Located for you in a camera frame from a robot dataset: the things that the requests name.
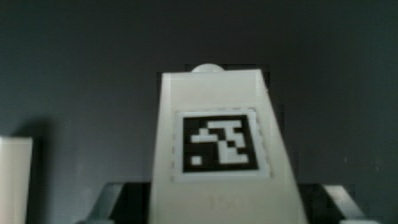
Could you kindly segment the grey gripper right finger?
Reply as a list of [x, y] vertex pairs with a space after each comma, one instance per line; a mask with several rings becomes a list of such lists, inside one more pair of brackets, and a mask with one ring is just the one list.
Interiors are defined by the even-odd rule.
[[345, 187], [342, 185], [324, 185], [324, 190], [343, 214], [340, 224], [381, 224], [377, 220], [366, 217]]

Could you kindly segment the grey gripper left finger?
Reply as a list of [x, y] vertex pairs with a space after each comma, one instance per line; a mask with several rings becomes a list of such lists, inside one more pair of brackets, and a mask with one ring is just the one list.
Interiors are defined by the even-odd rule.
[[112, 211], [123, 191], [123, 183], [107, 183], [98, 196], [93, 210], [88, 218], [77, 224], [116, 224], [112, 220]]

